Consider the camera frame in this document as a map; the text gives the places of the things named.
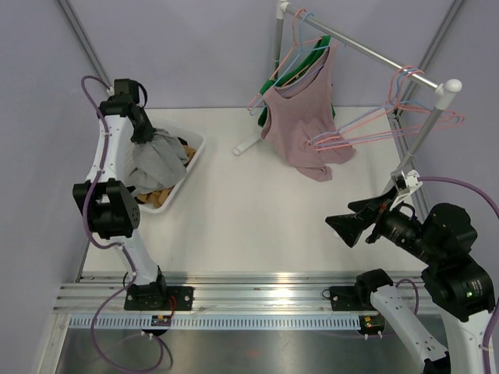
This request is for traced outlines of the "pink empty hanger far left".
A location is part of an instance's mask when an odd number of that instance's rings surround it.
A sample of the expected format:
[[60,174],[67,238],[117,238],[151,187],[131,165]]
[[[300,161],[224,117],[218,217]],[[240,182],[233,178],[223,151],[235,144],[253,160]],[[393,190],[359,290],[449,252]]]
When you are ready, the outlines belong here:
[[288,57],[288,55],[286,55],[284,58],[281,56],[281,47],[283,41],[285,16],[288,14],[287,8],[290,5],[291,3],[289,1],[278,1],[276,5],[276,23],[274,28],[273,51],[271,59],[272,73],[268,78],[269,80],[278,78],[281,64]]

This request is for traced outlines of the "blue hanger of green top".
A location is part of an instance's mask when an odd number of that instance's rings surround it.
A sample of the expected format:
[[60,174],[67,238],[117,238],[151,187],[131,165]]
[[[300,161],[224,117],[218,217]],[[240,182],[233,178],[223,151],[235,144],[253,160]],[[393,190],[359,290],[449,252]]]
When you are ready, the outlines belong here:
[[[308,55],[310,50],[314,47],[315,43],[321,38],[316,37],[308,41],[305,41],[303,39],[303,24],[304,21],[307,20],[310,16],[313,16],[313,13],[308,12],[305,8],[298,9],[296,14],[293,16],[292,47],[286,54],[288,55],[288,57],[281,64],[278,77],[286,74],[287,71],[296,67]],[[259,93],[248,104],[247,110],[251,115],[254,115],[254,112],[258,108],[266,107],[266,105],[264,104],[264,94],[260,95],[259,91]]]

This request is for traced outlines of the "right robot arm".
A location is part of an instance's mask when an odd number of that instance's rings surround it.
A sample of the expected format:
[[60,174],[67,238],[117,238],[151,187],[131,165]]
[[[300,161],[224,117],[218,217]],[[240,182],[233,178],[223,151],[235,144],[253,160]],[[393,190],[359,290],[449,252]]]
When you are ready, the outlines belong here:
[[413,206],[387,196],[349,204],[350,214],[326,217],[326,224],[350,248],[370,229],[366,243],[387,239],[424,264],[423,285],[444,323],[447,345],[418,320],[382,269],[357,276],[354,302],[381,314],[408,349],[421,373],[494,373],[490,335],[498,320],[493,281],[470,255],[477,232],[460,206],[435,205],[425,221]]

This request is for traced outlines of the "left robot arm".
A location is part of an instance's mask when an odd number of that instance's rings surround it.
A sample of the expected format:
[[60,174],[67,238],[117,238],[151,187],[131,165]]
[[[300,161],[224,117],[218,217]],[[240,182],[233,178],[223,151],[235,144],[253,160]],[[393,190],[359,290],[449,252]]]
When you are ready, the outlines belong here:
[[85,182],[73,186],[73,198],[90,242],[115,249],[128,270],[124,308],[159,310],[168,302],[165,277],[139,235],[140,208],[123,182],[129,145],[153,139],[154,128],[143,109],[147,92],[133,79],[117,79],[106,90],[108,99],[92,104],[99,124],[94,163]]

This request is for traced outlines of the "green tank top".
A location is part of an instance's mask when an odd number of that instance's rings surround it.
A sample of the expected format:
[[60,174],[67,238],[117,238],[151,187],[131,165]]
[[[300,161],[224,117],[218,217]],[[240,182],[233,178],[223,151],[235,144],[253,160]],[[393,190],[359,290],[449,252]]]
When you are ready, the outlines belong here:
[[260,95],[263,95],[271,86],[276,87],[289,86],[298,78],[306,75],[313,63],[315,63],[322,54],[329,48],[331,37],[328,35],[322,36],[310,50],[308,55],[294,68],[287,71],[286,74],[277,79],[268,80],[260,89]]

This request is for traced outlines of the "brown tank top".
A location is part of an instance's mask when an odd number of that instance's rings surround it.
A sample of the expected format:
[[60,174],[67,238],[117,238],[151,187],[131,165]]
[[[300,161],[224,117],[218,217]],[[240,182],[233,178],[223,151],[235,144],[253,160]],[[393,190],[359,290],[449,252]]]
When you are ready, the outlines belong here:
[[[187,168],[196,155],[197,150],[190,146],[182,146],[184,148],[184,151],[186,152],[186,155],[188,157],[188,161],[184,164],[184,166]],[[161,189],[153,192],[149,192],[147,194],[139,194],[135,197],[135,200],[139,204],[143,205],[148,205],[152,206],[154,209],[159,209],[165,204],[165,201],[167,198],[171,195],[172,190],[175,188],[175,186],[168,188],[168,189]]]

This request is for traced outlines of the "clothes rack metal white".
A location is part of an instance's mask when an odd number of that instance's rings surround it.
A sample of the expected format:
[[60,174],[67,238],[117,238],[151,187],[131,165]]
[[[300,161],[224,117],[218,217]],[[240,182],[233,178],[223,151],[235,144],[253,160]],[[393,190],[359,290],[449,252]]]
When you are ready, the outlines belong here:
[[[275,1],[224,1],[213,38],[230,52],[224,76],[226,103],[244,107],[274,71],[274,45],[292,46],[292,17],[276,17]],[[294,1],[327,26],[384,57],[423,66],[451,1]],[[340,48],[334,73],[334,105],[376,106],[387,92],[391,70],[349,46]]]

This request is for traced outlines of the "pink hanger of grey top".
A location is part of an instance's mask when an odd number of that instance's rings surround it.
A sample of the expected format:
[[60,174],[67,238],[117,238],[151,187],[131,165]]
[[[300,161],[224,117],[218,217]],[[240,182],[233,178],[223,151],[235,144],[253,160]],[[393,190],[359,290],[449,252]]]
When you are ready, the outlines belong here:
[[316,151],[339,150],[348,146],[374,143],[384,139],[414,136],[421,130],[421,125],[411,125],[407,128],[390,129],[381,132],[369,130],[365,134],[362,131],[367,129],[371,122],[389,114],[401,115],[407,112],[414,115],[428,115],[431,112],[429,107],[417,101],[402,98],[402,90],[408,84],[409,79],[418,73],[423,73],[423,70],[411,65],[400,68],[391,77],[388,98],[382,106],[341,125],[336,130],[322,132],[314,136],[308,140],[307,145]]

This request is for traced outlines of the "grey tank top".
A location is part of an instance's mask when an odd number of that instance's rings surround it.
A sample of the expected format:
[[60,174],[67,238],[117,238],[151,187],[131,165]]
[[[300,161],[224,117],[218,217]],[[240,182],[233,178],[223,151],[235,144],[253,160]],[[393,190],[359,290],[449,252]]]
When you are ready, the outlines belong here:
[[151,141],[130,148],[126,185],[133,187],[133,196],[169,189],[186,176],[188,161],[179,139],[157,129]]

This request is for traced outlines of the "white plastic basket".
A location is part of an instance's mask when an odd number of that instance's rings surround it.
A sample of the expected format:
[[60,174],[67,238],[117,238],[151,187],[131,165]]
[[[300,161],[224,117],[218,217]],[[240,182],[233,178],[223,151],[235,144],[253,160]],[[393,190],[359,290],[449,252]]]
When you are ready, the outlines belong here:
[[124,182],[144,213],[167,209],[198,161],[205,138],[165,124],[145,144],[130,144]]

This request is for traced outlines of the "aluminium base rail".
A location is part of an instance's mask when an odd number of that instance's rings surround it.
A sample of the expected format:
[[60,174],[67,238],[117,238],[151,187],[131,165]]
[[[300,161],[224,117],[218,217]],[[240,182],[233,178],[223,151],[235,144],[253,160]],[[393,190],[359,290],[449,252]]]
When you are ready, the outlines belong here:
[[[330,286],[354,284],[357,274],[308,273],[187,273],[167,272],[169,286],[194,289],[194,314],[324,314],[331,309],[325,298]],[[84,271],[72,283],[59,288],[53,311],[80,314],[94,312],[106,299],[108,313],[123,310],[124,295],[113,296],[122,286],[117,271]]]

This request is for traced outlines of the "pink tank top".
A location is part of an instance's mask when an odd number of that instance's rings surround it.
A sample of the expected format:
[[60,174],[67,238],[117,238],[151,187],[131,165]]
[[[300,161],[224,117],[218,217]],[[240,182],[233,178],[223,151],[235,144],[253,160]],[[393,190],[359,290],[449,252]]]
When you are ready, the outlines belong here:
[[273,86],[263,95],[267,120],[261,138],[271,143],[280,158],[317,182],[332,179],[330,164],[344,164],[355,156],[352,146],[316,150],[311,140],[334,135],[331,95],[338,44],[325,49],[310,70],[288,86]]

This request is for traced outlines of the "black tank top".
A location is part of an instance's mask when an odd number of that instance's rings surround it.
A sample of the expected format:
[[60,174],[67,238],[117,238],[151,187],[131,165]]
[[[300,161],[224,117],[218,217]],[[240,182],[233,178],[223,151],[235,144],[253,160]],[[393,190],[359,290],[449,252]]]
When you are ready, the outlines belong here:
[[177,139],[183,146],[189,146],[188,142],[184,140],[182,137],[178,137]]

